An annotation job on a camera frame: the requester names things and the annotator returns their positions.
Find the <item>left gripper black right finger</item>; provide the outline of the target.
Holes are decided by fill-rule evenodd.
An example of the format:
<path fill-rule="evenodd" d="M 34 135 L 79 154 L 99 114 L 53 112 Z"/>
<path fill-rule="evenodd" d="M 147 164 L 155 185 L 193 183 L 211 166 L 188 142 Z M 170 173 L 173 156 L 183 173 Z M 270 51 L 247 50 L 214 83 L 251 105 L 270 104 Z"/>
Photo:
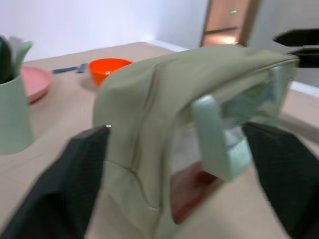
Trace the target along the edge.
<path fill-rule="evenodd" d="M 292 133 L 246 123 L 259 182 L 277 218 L 293 239 L 319 237 L 319 161 Z"/>

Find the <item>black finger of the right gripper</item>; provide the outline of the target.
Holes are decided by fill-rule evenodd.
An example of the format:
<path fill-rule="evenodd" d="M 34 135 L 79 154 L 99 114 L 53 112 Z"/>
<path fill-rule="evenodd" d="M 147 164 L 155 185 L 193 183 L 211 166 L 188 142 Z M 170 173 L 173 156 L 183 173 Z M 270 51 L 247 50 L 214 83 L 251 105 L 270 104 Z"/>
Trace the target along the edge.
<path fill-rule="evenodd" d="M 273 41 L 287 47 L 318 45 L 319 30 L 293 29 L 275 36 Z"/>
<path fill-rule="evenodd" d="M 318 68 L 319 67 L 319 48 L 303 47 L 289 52 L 299 58 L 299 68 Z"/>

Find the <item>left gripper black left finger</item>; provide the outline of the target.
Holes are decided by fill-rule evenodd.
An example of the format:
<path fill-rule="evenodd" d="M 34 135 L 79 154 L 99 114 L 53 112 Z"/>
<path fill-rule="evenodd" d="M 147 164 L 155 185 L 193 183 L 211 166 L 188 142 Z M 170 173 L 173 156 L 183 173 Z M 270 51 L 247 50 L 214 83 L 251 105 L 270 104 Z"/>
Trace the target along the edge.
<path fill-rule="evenodd" d="M 37 179 L 2 239 L 83 239 L 101 188 L 110 128 L 72 137 Z"/>

